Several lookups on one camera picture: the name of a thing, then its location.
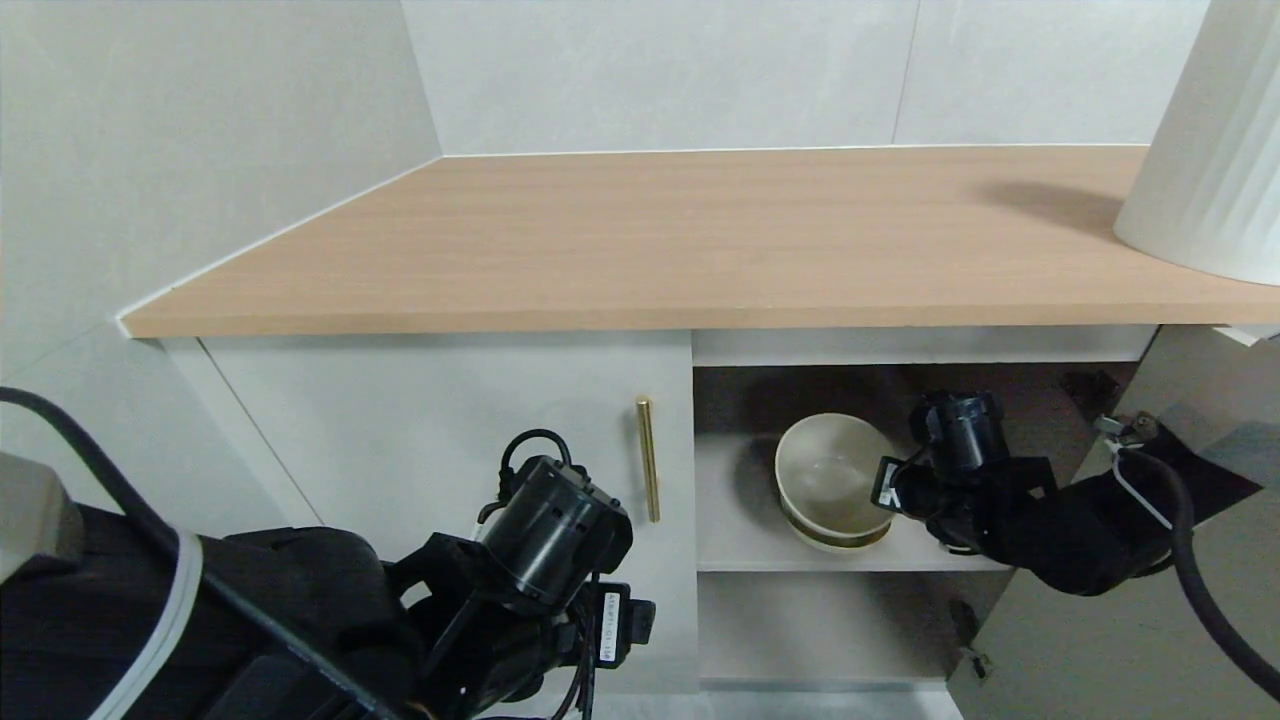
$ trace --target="white vase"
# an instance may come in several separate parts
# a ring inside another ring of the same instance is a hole
[[[1280,0],[1213,0],[1116,236],[1280,284]]]

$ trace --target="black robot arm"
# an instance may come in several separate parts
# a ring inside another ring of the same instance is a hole
[[[1044,584],[1096,596],[1170,566],[1210,635],[1280,701],[1280,673],[1226,621],[1204,589],[1192,528],[1262,488],[1199,457],[1147,414],[1100,419],[1115,460],[1059,488],[1046,457],[1015,457],[989,393],[937,392],[911,411],[920,450],[884,457],[872,502],[924,523],[952,552],[1024,568]]]
[[[46,419],[124,510],[70,505],[74,532],[59,538],[59,557],[32,556],[0,584],[0,716],[87,717],[159,632],[178,587],[177,536],[69,415],[14,388],[0,388],[0,402]],[[552,439],[561,457],[512,469],[534,437]],[[461,720],[575,666],[553,717],[571,706],[590,717],[595,669],[646,643],[655,615],[626,584],[600,582],[631,548],[626,511],[571,462],[559,436],[530,430],[503,454],[485,520],[480,541],[435,533],[394,564],[332,528],[197,538],[204,589],[191,620],[120,712]],[[406,609],[401,597],[419,583],[430,596]]]

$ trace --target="bowl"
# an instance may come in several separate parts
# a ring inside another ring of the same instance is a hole
[[[782,512],[805,543],[849,553],[888,533],[893,514],[872,505],[881,457],[893,443],[852,415],[824,413],[782,436],[773,459]]]

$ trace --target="label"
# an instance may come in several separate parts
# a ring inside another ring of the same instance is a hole
[[[600,614],[600,662],[613,662],[618,655],[618,614],[622,596],[604,593],[604,612]]]
[[[897,501],[897,489],[893,487],[893,479],[900,468],[901,465],[895,465],[892,462],[884,466],[884,482],[881,483],[881,496],[879,502],[877,502],[881,507],[892,507],[893,510],[900,510],[902,507],[902,505]]]

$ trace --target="wall tile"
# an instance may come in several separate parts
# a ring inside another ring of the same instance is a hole
[[[895,142],[1149,142],[1207,0],[922,0]]]
[[[394,1],[4,3],[5,368],[439,155]]]
[[[44,395],[70,413],[177,527],[224,536],[285,524],[154,342],[125,341],[101,324],[5,384]],[[76,501],[115,509],[52,428],[19,407],[6,405],[0,414],[6,452],[54,468]]]
[[[447,155],[884,145],[915,0],[404,0]]]

